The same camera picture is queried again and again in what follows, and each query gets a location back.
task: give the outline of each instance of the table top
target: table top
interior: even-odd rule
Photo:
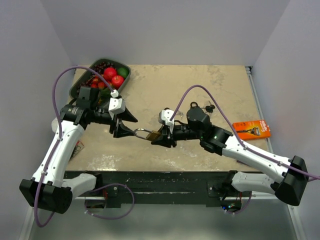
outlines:
[[[231,123],[258,120],[259,114],[244,66],[236,65],[129,65],[130,81],[121,95],[137,123],[124,122],[130,129],[158,130],[159,112],[174,110],[184,92],[192,85],[206,87],[215,97]],[[77,69],[73,82],[84,73]],[[187,122],[191,102],[208,105],[209,96],[200,88],[192,89],[180,107]],[[231,130],[217,109],[211,122]],[[177,147],[151,145],[134,136],[113,138],[109,126],[92,123],[80,139],[84,144],[68,166],[68,171],[255,171],[236,160],[205,151],[198,140],[178,141]],[[250,143],[267,150],[265,139]]]

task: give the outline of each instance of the basket of fruit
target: basket of fruit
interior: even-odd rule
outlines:
[[[111,84],[114,89],[117,89],[119,93],[129,81],[131,74],[131,69],[127,65],[106,58],[95,61],[90,68],[102,75],[103,78]],[[77,98],[79,96],[80,88],[83,86],[100,89],[99,106],[107,102],[111,96],[109,88],[107,88],[107,85],[103,81],[90,71],[85,71],[70,89],[70,97],[73,99]]]

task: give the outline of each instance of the white wall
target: white wall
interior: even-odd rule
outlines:
[[[320,1],[291,0],[253,66],[263,114],[277,154],[305,159],[320,175]],[[309,240],[320,239],[320,182],[299,207]]]
[[[28,204],[19,191],[52,140],[54,78],[71,62],[39,0],[0,3],[0,233],[16,240]],[[67,100],[71,73],[57,90]]]
[[[289,0],[41,0],[74,64],[252,66]]]

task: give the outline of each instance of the green basket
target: green basket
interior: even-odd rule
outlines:
[[[126,86],[126,84],[128,83],[129,79],[130,79],[130,75],[131,75],[131,69],[130,67],[128,67],[127,65],[117,62],[117,61],[113,61],[111,59],[107,59],[107,58],[101,58],[97,61],[95,61],[90,68],[91,69],[95,69],[95,66],[101,64],[101,63],[110,63],[113,65],[113,67],[115,69],[119,69],[119,68],[125,68],[128,70],[129,74],[128,76],[124,79],[124,82],[122,83],[122,85],[119,87],[119,89],[117,90],[119,93],[122,91],[122,89],[124,89],[124,87]],[[69,95],[71,98],[75,99],[79,96],[79,89],[82,83],[87,82],[91,77],[93,76],[93,74],[90,71],[85,71],[84,74],[82,74],[82,76],[78,79],[78,81],[76,81],[76,83],[71,87],[70,91],[69,91]]]

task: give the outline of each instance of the orange package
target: orange package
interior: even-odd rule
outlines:
[[[242,121],[232,124],[242,140],[265,139],[271,136],[265,120]]]

